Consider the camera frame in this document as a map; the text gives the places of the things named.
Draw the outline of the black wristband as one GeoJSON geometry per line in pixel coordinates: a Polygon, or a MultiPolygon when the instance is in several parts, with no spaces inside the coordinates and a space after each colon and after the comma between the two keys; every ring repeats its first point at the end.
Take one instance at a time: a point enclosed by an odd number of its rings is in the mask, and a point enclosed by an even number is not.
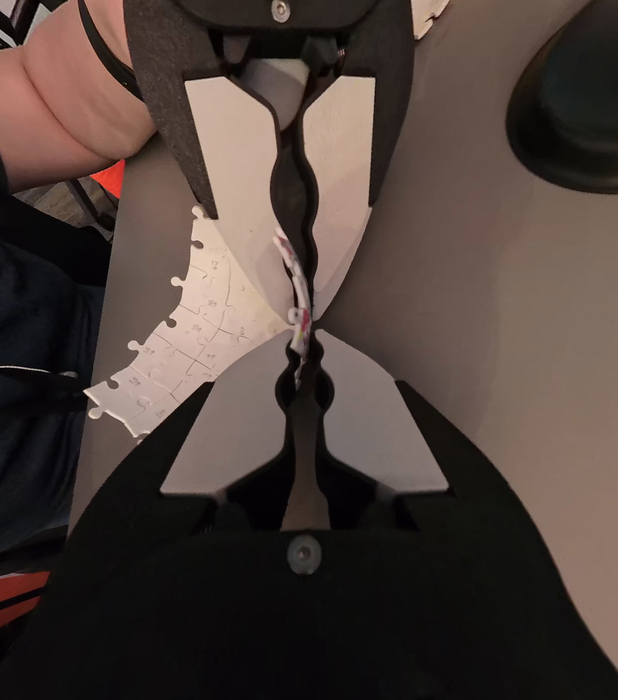
{"type": "Polygon", "coordinates": [[[101,65],[117,83],[125,88],[133,97],[143,102],[144,99],[132,68],[122,62],[108,47],[106,41],[95,26],[93,18],[86,6],[86,2],[77,1],[77,7],[82,26],[86,33],[86,38],[101,65]]]}

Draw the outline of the black round ball stand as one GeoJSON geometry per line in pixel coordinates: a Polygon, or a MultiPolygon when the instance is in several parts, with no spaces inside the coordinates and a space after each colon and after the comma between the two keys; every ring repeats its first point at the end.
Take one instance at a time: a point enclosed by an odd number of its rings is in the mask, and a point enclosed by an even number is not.
{"type": "Polygon", "coordinates": [[[518,161],[577,192],[618,195],[618,1],[590,1],[526,66],[506,111],[518,161]]]}

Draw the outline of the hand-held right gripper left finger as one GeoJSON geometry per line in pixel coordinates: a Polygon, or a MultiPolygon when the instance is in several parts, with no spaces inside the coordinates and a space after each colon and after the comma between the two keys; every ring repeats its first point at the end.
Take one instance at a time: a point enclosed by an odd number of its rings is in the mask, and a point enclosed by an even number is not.
{"type": "Polygon", "coordinates": [[[216,497],[278,457],[296,398],[294,332],[280,332],[221,373],[162,486],[216,497]]]}

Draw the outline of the assembled white puzzle section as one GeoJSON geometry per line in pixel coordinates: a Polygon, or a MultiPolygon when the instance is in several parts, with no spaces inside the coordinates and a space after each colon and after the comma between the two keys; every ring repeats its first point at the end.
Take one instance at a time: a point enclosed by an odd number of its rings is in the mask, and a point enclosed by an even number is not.
{"type": "Polygon", "coordinates": [[[142,342],[136,356],[85,390],[90,419],[109,415],[140,438],[151,433],[202,384],[290,325],[257,293],[202,207],[192,209],[189,267],[174,276],[179,304],[142,342]]]}

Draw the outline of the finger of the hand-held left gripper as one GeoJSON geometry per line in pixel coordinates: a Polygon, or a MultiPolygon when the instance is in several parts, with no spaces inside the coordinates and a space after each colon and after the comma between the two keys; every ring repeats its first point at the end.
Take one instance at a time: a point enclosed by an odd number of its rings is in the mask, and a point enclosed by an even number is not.
{"type": "Polygon", "coordinates": [[[301,179],[277,116],[229,78],[185,81],[212,189],[215,224],[255,291],[275,312],[295,305],[294,288],[273,242],[282,228],[301,254],[301,179]]]}
{"type": "Polygon", "coordinates": [[[362,241],[369,201],[375,78],[339,77],[304,112],[305,158],[317,185],[313,317],[336,296],[362,241]]]}

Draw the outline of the white puzzle piece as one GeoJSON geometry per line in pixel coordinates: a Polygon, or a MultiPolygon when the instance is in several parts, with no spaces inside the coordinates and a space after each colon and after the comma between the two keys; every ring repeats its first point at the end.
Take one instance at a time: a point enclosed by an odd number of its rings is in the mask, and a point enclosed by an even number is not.
{"type": "Polygon", "coordinates": [[[299,365],[295,370],[295,384],[301,384],[301,374],[310,352],[312,337],[313,315],[308,282],[304,269],[286,234],[280,226],[275,228],[273,242],[279,250],[283,263],[290,275],[294,288],[296,303],[287,312],[287,320],[294,327],[294,337],[289,348],[299,357],[299,365]]]}

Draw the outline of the scattered loose puzzle pieces group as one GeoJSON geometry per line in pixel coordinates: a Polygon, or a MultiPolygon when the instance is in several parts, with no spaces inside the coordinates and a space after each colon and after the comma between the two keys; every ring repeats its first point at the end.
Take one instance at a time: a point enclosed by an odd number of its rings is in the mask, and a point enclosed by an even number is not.
{"type": "Polygon", "coordinates": [[[449,4],[449,0],[410,1],[413,37],[416,41],[421,40],[427,34],[449,4]]]}

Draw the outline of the person's left forearm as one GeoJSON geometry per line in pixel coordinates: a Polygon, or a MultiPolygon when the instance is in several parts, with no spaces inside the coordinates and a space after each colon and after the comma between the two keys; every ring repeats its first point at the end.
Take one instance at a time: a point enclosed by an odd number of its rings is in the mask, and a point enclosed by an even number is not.
{"type": "Polygon", "coordinates": [[[96,56],[77,1],[23,46],[0,50],[0,156],[12,193],[105,170],[155,132],[144,103],[96,56]]]}

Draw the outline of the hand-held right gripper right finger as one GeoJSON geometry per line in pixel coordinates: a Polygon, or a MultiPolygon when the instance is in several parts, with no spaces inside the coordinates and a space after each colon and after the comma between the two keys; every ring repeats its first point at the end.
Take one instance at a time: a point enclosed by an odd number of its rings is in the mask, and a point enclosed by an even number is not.
{"type": "Polygon", "coordinates": [[[315,470],[327,500],[446,493],[448,480],[396,380],[326,330],[314,333],[313,349],[315,470]]]}

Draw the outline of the red object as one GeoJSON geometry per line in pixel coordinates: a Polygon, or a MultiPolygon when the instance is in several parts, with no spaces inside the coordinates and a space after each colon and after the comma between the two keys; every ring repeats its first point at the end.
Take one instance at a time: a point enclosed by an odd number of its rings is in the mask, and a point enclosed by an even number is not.
{"type": "Polygon", "coordinates": [[[102,186],[110,195],[121,198],[125,160],[120,160],[112,166],[91,174],[89,177],[102,186]]]}

